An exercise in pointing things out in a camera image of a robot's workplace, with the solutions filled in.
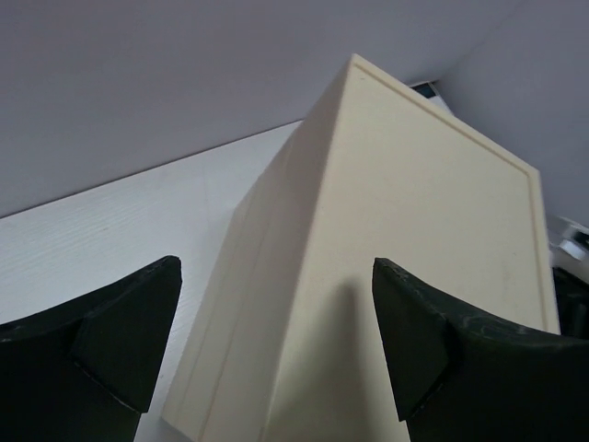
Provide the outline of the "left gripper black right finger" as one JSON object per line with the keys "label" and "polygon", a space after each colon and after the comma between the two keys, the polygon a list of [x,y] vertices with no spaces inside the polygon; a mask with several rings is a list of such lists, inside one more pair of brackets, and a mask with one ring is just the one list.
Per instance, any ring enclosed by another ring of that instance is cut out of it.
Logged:
{"label": "left gripper black right finger", "polygon": [[411,440],[587,439],[587,341],[490,314],[385,258],[372,294]]}

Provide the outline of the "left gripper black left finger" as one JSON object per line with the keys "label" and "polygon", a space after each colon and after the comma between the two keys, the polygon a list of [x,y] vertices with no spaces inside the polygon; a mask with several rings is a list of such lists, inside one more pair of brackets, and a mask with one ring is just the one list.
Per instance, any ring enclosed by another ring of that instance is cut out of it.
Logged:
{"label": "left gripper black left finger", "polygon": [[132,441],[149,411],[182,286],[165,256],[1,326],[4,441]]}

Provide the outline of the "cream drawer cabinet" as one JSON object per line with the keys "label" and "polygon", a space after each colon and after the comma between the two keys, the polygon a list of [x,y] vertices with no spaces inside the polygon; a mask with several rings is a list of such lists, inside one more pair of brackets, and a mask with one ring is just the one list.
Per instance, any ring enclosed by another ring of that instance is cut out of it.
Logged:
{"label": "cream drawer cabinet", "polygon": [[163,419],[192,441],[405,441],[376,258],[560,329],[536,169],[354,55],[230,221]]}

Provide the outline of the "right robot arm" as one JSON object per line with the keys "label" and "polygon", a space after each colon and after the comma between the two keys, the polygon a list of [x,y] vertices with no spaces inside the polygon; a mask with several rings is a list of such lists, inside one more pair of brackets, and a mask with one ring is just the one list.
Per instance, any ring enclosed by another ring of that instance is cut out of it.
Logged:
{"label": "right robot arm", "polygon": [[547,226],[560,332],[587,340],[588,227],[554,215]]}

